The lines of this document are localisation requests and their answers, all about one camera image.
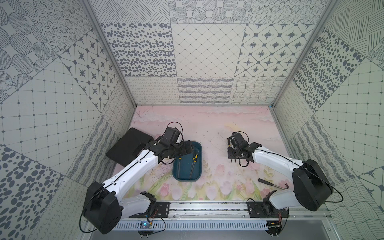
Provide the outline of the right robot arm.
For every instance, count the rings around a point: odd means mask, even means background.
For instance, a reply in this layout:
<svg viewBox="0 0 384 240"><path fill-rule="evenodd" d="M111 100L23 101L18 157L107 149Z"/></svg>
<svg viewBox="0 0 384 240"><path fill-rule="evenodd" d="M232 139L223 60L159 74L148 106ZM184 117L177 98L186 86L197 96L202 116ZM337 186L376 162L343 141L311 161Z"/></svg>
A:
<svg viewBox="0 0 384 240"><path fill-rule="evenodd" d="M270 216L273 211L302 206L317 211L334 193L334 188L314 160L296 160L272 152L259 143L248 143L240 132L228 137L228 158L257 163L286 176L293 187L272 191L263 198L263 210Z"/></svg>

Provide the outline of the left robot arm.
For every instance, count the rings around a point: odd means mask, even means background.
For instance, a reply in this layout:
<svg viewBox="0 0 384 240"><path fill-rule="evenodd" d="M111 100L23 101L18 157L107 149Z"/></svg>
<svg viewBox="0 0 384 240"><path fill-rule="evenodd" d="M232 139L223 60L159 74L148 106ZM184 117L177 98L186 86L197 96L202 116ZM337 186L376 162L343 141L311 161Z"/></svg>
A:
<svg viewBox="0 0 384 240"><path fill-rule="evenodd" d="M93 182L87 189L80 217L88 220L102 234L109 233L121 219L134 215L152 217L156 198L148 192L126 198L130 188L164 159L192 153L191 141L185 141L177 128L167 127L157 139L145 144L138 156L123 170L105 180Z"/></svg>

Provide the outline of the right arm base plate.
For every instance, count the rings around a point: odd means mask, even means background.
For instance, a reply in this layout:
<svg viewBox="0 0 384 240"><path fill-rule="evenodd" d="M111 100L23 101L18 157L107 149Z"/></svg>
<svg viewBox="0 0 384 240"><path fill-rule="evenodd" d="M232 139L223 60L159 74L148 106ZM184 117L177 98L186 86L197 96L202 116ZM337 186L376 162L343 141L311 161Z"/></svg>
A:
<svg viewBox="0 0 384 240"><path fill-rule="evenodd" d="M265 202L246 202L250 218L288 218L288 209L277 210L270 203Z"/></svg>

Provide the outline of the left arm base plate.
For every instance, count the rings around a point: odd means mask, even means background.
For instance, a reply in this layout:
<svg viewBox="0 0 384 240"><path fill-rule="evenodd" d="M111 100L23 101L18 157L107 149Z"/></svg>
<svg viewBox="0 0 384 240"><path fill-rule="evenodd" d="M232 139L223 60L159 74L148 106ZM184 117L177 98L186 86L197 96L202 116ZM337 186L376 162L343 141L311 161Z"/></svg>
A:
<svg viewBox="0 0 384 240"><path fill-rule="evenodd" d="M130 218L168 218L170 210L170 202L156 202L150 203L149 208L146 212L141 214L135 214Z"/></svg>

